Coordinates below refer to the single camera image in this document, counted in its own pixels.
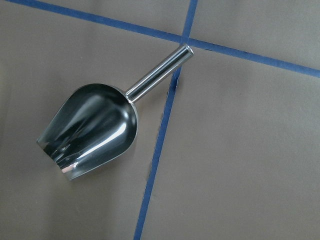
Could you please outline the stainless steel ice scoop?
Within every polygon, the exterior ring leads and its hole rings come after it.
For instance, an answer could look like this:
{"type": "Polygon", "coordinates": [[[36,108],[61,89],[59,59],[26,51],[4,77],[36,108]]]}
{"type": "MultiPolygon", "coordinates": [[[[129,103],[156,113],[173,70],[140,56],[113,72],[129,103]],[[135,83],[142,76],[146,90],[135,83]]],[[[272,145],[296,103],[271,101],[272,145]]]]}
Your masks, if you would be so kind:
{"type": "Polygon", "coordinates": [[[125,153],[139,126],[136,102],[193,56],[183,44],[127,90],[102,83],[78,88],[38,137],[39,147],[69,179],[125,153]]]}

